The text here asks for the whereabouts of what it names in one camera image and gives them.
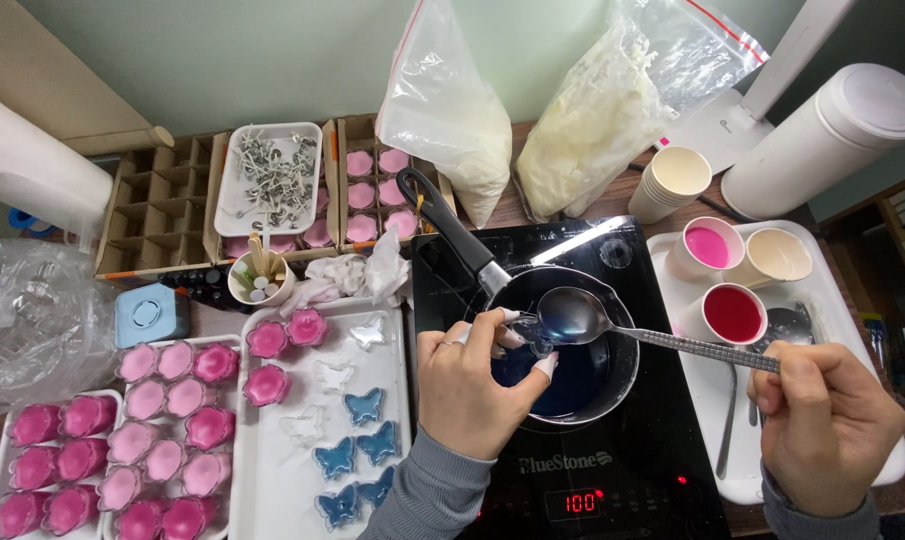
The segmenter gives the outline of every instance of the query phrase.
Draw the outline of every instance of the spoon handle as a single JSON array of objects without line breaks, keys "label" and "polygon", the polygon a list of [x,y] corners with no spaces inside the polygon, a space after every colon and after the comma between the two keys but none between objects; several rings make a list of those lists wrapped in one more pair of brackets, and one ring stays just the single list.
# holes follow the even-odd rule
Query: spoon handle
[{"label": "spoon handle", "polygon": [[762,371],[771,371],[779,373],[779,360],[771,356],[763,356],[756,352],[747,350],[737,350],[731,347],[723,347],[723,345],[715,345],[705,341],[697,341],[687,337],[679,337],[671,333],[663,333],[662,331],[653,331],[640,328],[620,328],[627,334],[639,341],[659,345],[666,349],[674,349],[683,351],[707,359],[715,359],[717,361],[729,362],[740,366],[760,369]]}]

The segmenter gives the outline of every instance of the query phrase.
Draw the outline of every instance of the white plastic tray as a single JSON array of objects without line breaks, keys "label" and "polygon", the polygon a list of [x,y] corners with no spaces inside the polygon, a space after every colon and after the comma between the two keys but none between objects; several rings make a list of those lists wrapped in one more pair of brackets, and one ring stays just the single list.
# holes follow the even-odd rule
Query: white plastic tray
[{"label": "white plastic tray", "polygon": [[[234,351],[240,350],[240,337],[234,333],[224,334],[224,335],[214,335],[211,337],[195,337],[191,339],[185,339],[184,341],[195,345],[197,348],[205,347],[211,343],[223,343],[232,348]],[[162,348],[167,345],[172,345],[174,341],[156,341],[154,343],[150,343],[153,347]],[[232,381],[226,381],[220,383],[216,386],[218,390],[218,399],[216,399],[216,404],[222,409],[228,409],[230,411],[236,410],[236,404],[239,400],[239,391],[237,390],[236,384]],[[116,417],[117,426],[120,426],[126,420],[126,415],[123,413],[123,410],[119,410],[119,414]],[[181,418],[177,418],[175,416],[171,416],[169,414],[163,414],[159,416],[155,420],[149,421],[152,424],[158,424],[163,426],[171,426],[169,427],[169,431],[163,434],[163,437],[169,438],[172,437],[177,440],[184,440],[186,438],[186,422]],[[223,447],[231,452],[233,450],[233,443],[229,442],[223,445]],[[215,448],[216,451],[221,451],[222,448]],[[171,479],[163,484],[163,491],[159,493],[160,496],[169,497],[170,499],[175,499],[177,497],[183,497],[182,491],[183,483],[178,478]],[[219,515],[216,517],[216,520],[212,523],[212,525],[207,528],[202,535],[199,536],[198,540],[222,540],[226,537],[226,529],[229,527],[229,511],[230,511],[230,488],[227,482],[227,485],[224,486],[218,493],[215,494],[216,500],[219,501]],[[116,514],[114,512],[105,512],[105,522],[104,522],[104,530],[103,537],[106,540],[116,540],[116,530],[113,528],[113,521],[116,520]]]},{"label": "white plastic tray", "polygon": [[[92,392],[83,392],[81,395],[85,396],[102,396],[106,398],[110,398],[115,400],[116,406],[118,407],[118,411],[123,410],[123,396],[120,395],[116,390],[95,390]],[[19,411],[10,412],[6,415],[6,423],[2,426],[2,438],[0,439],[0,499],[3,498],[3,495],[12,491],[9,488],[9,479],[12,477],[12,473],[9,472],[9,465],[13,462],[14,459],[18,458],[20,454],[23,453],[22,448],[13,448],[13,445],[10,443],[9,437],[6,435],[6,432],[9,431],[10,425],[13,423],[13,419],[19,414]],[[120,413],[116,413],[115,416],[115,425],[112,426],[113,429],[118,428],[123,421],[120,419]],[[106,431],[99,433],[98,435],[93,435],[95,438],[104,439],[112,432],[111,429],[107,429]],[[63,440],[65,437],[60,437],[54,441],[49,441],[47,443],[42,443],[43,445],[50,446],[62,446]],[[97,485],[99,481],[101,481],[105,477],[103,472],[99,472],[99,474],[94,474],[86,479],[79,480],[79,484],[88,484],[88,485]],[[59,483],[52,484],[49,487],[45,487],[40,489],[39,491],[57,491],[59,489]],[[66,534],[65,536],[61,536],[60,538],[64,540],[99,540],[102,538],[103,530],[106,527],[106,516],[107,513],[103,512],[99,514],[99,519],[74,530],[73,532]],[[49,534],[47,532],[42,531],[41,529],[34,530],[29,534],[24,534],[19,536],[17,540],[47,540],[54,539],[56,536]]]},{"label": "white plastic tray", "polygon": [[[766,309],[794,309],[796,302],[803,302],[809,307],[814,319],[818,319],[819,332],[825,341],[842,343],[853,352],[860,362],[865,364],[875,376],[869,353],[863,344],[860,333],[856,330],[846,301],[833,279],[833,274],[819,251],[819,244],[806,228],[792,221],[766,221],[734,227],[745,240],[759,229],[777,228],[788,231],[798,237],[806,245],[812,256],[812,273],[805,279],[791,283],[771,285],[757,289],[755,292]],[[672,249],[681,232],[657,234],[650,238],[646,245],[652,255],[652,264],[659,280],[662,300],[670,321],[675,321],[679,313],[694,300],[702,296],[706,289],[721,283],[721,274],[705,276],[695,282],[686,282],[671,276],[666,271],[666,253]],[[760,434],[761,428],[749,424],[749,397],[747,383],[749,369],[735,366],[738,392],[735,402],[733,433],[729,446],[729,461],[725,479],[716,477],[716,462],[723,443],[723,430],[726,413],[729,411],[729,391],[732,376],[725,362],[711,360],[679,352],[679,359],[686,372],[686,383],[692,395],[696,416],[699,418],[699,429],[706,442],[712,465],[712,476],[719,494],[737,505],[757,505],[763,501],[760,473]],[[889,485],[898,482],[905,474],[905,439],[900,439],[893,448],[889,460],[879,473],[873,485]]]},{"label": "white plastic tray", "polygon": [[316,148],[314,149],[316,166],[312,171],[312,176],[303,178],[308,184],[312,184],[312,200],[309,202],[306,212],[307,219],[299,220],[299,227],[289,228],[289,223],[283,223],[282,228],[276,228],[277,234],[283,235],[299,235],[313,225],[316,217],[316,198],[315,193],[319,184],[319,166],[322,162],[323,148],[323,129],[312,122],[293,122],[289,124],[260,124],[252,126],[243,126],[232,132],[229,137],[229,148],[226,151],[226,163],[222,170],[222,184],[219,187],[219,201],[216,205],[215,219],[213,226],[215,231],[222,237],[246,237],[253,231],[253,222],[258,221],[266,224],[267,218],[261,211],[251,211],[236,218],[236,212],[245,211],[253,207],[252,202],[246,202],[244,195],[245,190],[255,188],[256,183],[249,181],[243,175],[240,168],[240,146],[243,137],[246,135],[259,135],[262,140],[270,140],[276,143],[275,148],[282,152],[282,157],[287,161],[292,161],[292,155],[298,144],[293,144],[290,140],[292,134],[299,134],[312,137],[316,140]]},{"label": "white plastic tray", "polygon": [[[289,397],[263,408],[239,404],[235,427],[232,470],[232,511],[229,537],[255,540],[343,540],[355,539],[366,527],[369,504],[362,502],[356,522],[326,531],[326,522],[315,508],[315,498],[325,492],[339,493],[345,485],[378,480],[384,469],[398,464],[412,445],[403,315],[398,307],[373,305],[368,298],[344,298],[320,303],[315,308],[330,325],[326,342],[320,347],[292,346],[279,359],[250,356],[243,339],[239,385],[250,369],[264,362],[281,366],[293,377]],[[362,350],[350,336],[350,328],[363,325],[376,315],[384,322],[385,343]],[[242,329],[243,337],[263,320],[286,322],[277,309],[257,311]],[[398,423],[401,439],[399,455],[373,467],[365,454],[356,450],[355,471],[326,482],[313,459],[313,448],[331,448],[345,436],[372,435],[382,421],[353,427],[342,396],[322,394],[314,376],[315,361],[331,365],[351,364],[355,371],[346,383],[346,392],[363,395],[373,387],[382,388],[382,420]],[[323,408],[323,438],[310,448],[293,445],[280,430],[280,419],[299,416],[315,405]]]}]

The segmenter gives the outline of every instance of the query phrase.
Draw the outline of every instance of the digital display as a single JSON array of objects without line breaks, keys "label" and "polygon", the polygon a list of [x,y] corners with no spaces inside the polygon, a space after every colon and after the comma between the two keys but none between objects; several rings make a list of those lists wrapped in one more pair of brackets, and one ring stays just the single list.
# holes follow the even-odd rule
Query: digital display
[{"label": "digital display", "polygon": [[599,489],[573,489],[546,493],[545,513],[549,521],[580,520],[599,517],[603,491]]}]

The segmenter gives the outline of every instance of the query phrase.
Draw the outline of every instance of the butterfly-shaped candle mold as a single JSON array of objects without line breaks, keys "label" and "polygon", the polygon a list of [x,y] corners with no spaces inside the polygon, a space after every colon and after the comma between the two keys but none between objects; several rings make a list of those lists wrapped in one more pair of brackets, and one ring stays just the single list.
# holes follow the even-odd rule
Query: butterfly-shaped candle mold
[{"label": "butterfly-shaped candle mold", "polygon": [[378,509],[387,499],[389,490],[392,489],[392,478],[395,474],[396,467],[390,465],[382,471],[378,480],[361,483],[355,486],[355,489],[359,492],[359,497],[369,503],[373,510]]},{"label": "butterfly-shaped candle mold", "polygon": [[312,374],[319,384],[319,391],[324,394],[342,394],[346,391],[346,383],[356,368],[349,364],[332,366],[322,360],[312,364]]},{"label": "butterfly-shaped candle mold", "polygon": [[359,349],[369,351],[374,343],[386,343],[383,336],[383,315],[374,316],[373,320],[360,326],[349,328],[349,335],[355,339]]},{"label": "butterfly-shaped candle mold", "polygon": [[380,421],[380,405],[383,403],[383,388],[373,388],[366,392],[365,396],[346,394],[342,397],[342,403],[351,415],[350,422],[353,426],[362,426],[367,420]]},{"label": "butterfly-shaped candle mold", "polygon": [[349,484],[339,493],[324,493],[316,497],[316,510],[326,518],[326,529],[332,533],[334,529],[349,525],[360,516],[360,499],[357,487]]},{"label": "butterfly-shaped candle mold", "polygon": [[330,481],[343,473],[356,470],[356,460],[353,459],[355,452],[353,437],[345,437],[335,448],[314,448],[312,456],[323,470],[323,478]]},{"label": "butterfly-shaped candle mold", "polygon": [[278,427],[293,444],[306,448],[323,438],[322,421],[322,405],[310,405],[299,416],[279,418]]},{"label": "butterfly-shaped candle mold", "polygon": [[396,423],[386,422],[375,432],[375,435],[355,437],[355,446],[369,457],[374,466],[379,465],[390,456],[399,455],[399,443],[396,441]]}]

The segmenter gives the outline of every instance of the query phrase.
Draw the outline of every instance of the plastic bag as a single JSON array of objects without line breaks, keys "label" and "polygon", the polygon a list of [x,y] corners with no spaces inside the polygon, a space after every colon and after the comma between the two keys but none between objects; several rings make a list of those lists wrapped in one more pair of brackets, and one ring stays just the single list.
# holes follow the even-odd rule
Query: plastic bag
[{"label": "plastic bag", "polygon": [[113,378],[117,291],[74,247],[0,240],[0,414]]},{"label": "plastic bag", "polygon": [[482,228],[509,182],[512,126],[480,78],[450,0],[419,0],[393,56],[375,134],[432,162]]},{"label": "plastic bag", "polygon": [[621,0],[568,70],[519,154],[531,216],[579,217],[674,123],[769,57],[718,11],[689,0]]}]

